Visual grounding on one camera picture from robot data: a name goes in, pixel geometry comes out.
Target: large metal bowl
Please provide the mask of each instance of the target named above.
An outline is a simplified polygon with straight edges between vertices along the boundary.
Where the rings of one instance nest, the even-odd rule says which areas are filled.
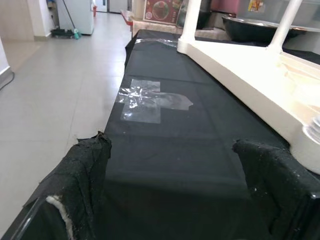
[[[231,16],[222,17],[225,31],[232,41],[235,42],[258,42],[269,44],[279,26],[278,23],[236,18]],[[291,26],[291,29],[286,37],[288,39],[294,38],[306,32],[320,32],[320,29],[311,27]]]

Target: tiled floor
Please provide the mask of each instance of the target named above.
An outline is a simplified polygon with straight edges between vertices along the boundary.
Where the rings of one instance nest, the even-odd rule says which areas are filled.
[[[16,72],[44,43],[40,41],[4,40],[2,44],[10,67]]]
[[[0,91],[0,236],[76,138],[104,130],[130,38],[121,15],[98,13],[92,36],[42,43]]]

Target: broom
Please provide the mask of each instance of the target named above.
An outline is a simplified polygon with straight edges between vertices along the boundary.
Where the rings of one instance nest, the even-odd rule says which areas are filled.
[[[75,38],[76,40],[78,40],[78,39],[80,38],[80,33],[79,33],[78,29],[76,29],[76,26],[75,26],[75,24],[74,24],[74,21],[73,21],[72,18],[71,18],[71,15],[70,15],[70,12],[69,12],[69,10],[68,10],[68,8],[67,8],[67,5],[66,5],[65,0],[62,0],[62,1],[63,1],[63,4],[64,4],[65,9],[66,9],[66,12],[68,13],[69,18],[70,18],[71,23],[72,23],[72,26],[73,26],[74,38]]]

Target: food poster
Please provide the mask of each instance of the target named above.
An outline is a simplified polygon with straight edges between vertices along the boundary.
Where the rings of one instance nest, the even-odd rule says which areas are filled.
[[[248,11],[255,13],[264,13],[266,5],[264,0],[250,0]]]
[[[183,0],[147,0],[143,20],[175,25],[182,2]]]

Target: white refrigerator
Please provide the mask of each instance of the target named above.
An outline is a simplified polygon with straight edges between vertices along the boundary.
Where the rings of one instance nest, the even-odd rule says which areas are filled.
[[[120,10],[128,9],[128,0],[109,0],[109,12],[120,13]]]
[[[94,31],[94,13],[92,0],[64,0],[74,22],[75,28],[81,34],[91,35]],[[63,0],[56,0],[59,25],[61,29],[72,29],[73,26],[68,16]]]

